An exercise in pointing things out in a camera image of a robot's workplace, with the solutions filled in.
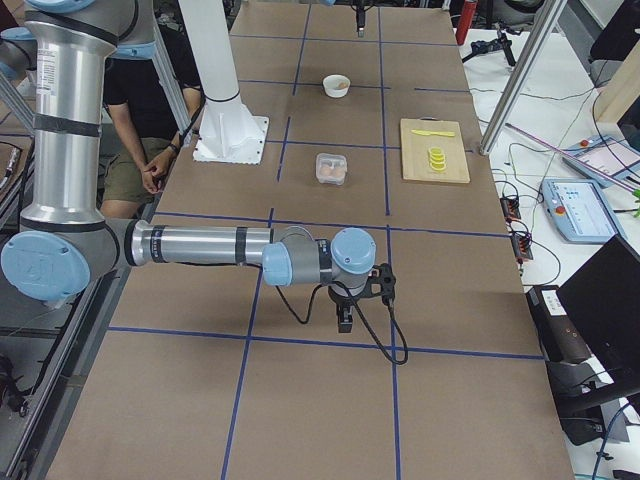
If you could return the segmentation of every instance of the black monitor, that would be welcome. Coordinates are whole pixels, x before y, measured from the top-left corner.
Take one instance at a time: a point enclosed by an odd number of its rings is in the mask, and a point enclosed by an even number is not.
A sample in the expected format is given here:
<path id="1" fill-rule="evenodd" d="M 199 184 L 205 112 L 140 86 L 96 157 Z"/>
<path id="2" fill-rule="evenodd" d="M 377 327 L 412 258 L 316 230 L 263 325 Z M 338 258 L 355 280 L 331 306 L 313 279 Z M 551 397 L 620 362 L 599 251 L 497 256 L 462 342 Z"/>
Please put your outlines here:
<path id="1" fill-rule="evenodd" d="M 640 255 L 612 237 L 557 291 L 576 329 L 614 383 L 557 399 L 561 416 L 627 397 L 640 413 Z"/>

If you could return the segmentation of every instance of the cutting board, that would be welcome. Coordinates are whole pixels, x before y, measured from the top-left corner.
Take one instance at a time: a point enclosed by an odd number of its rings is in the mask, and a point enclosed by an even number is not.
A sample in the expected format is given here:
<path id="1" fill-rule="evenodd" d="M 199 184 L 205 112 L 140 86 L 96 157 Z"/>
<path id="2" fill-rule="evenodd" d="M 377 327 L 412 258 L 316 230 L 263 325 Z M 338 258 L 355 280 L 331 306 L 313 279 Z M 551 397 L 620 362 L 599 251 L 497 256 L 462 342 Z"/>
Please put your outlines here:
<path id="1" fill-rule="evenodd" d="M 454 132 L 455 136 L 423 136 L 411 133 L 411 130 Z M 402 178 L 405 180 L 450 183 L 471 181 L 458 122 L 403 118 L 400 120 L 400 142 Z M 439 147 L 445 153 L 447 168 L 442 172 L 437 172 L 429 166 L 431 147 Z"/>

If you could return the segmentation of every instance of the black shirt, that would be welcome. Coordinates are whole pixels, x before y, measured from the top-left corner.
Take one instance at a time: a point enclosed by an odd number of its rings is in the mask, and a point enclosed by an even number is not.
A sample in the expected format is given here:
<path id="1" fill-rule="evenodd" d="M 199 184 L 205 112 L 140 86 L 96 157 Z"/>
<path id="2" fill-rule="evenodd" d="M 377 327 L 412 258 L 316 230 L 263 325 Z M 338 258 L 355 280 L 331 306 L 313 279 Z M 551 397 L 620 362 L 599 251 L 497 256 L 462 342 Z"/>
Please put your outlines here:
<path id="1" fill-rule="evenodd" d="M 180 87 L 198 88 L 200 77 L 186 36 L 162 26 L 160 31 Z M 129 104 L 140 138 L 171 140 L 178 129 L 151 60 L 107 59 L 103 100 L 107 105 Z"/>

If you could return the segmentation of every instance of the person's hand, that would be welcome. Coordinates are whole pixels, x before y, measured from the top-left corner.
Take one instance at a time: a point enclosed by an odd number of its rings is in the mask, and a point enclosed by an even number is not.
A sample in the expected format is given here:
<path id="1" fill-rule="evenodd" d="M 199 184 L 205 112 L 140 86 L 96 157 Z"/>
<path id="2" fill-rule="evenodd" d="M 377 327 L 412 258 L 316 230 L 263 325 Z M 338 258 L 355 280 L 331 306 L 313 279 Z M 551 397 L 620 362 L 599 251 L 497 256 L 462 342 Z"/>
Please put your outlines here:
<path id="1" fill-rule="evenodd" d="M 162 180 L 169 173 L 174 156 L 172 150 L 165 149 L 142 170 L 142 184 L 149 193 L 156 194 L 162 190 Z"/>

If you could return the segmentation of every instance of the blue and white device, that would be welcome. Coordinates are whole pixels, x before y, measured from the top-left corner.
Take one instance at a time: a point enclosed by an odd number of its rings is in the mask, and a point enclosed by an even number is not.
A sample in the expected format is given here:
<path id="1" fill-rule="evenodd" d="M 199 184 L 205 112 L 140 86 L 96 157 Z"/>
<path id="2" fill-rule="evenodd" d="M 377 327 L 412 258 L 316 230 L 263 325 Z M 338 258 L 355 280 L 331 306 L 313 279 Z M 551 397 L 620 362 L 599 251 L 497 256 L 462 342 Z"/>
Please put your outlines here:
<path id="1" fill-rule="evenodd" d="M 572 243 L 606 243 L 622 226 L 595 180 L 547 178 L 544 203 L 560 234 Z"/>
<path id="2" fill-rule="evenodd" d="M 640 153 L 609 135 L 604 137 L 594 135 L 564 151 L 618 180 L 625 179 L 632 172 L 640 172 Z M 613 185 L 605 177 L 588 170 L 579 162 L 567 157 L 563 157 L 563 160 L 584 176 L 596 180 L 601 187 L 607 188 Z"/>

